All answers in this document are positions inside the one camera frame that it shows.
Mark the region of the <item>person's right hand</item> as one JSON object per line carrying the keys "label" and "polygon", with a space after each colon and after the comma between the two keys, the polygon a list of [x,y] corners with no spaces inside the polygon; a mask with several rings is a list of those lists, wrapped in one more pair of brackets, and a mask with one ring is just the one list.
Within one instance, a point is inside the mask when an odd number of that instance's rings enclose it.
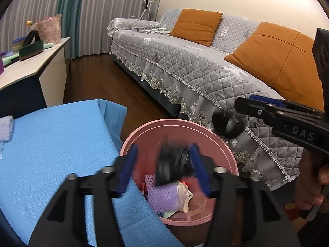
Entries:
{"label": "person's right hand", "polygon": [[328,185],[328,165],[314,173],[314,164],[320,157],[307,149],[303,150],[299,161],[299,177],[295,183],[295,203],[301,210],[319,206],[322,213],[328,212],[328,197],[322,194],[322,186]]}

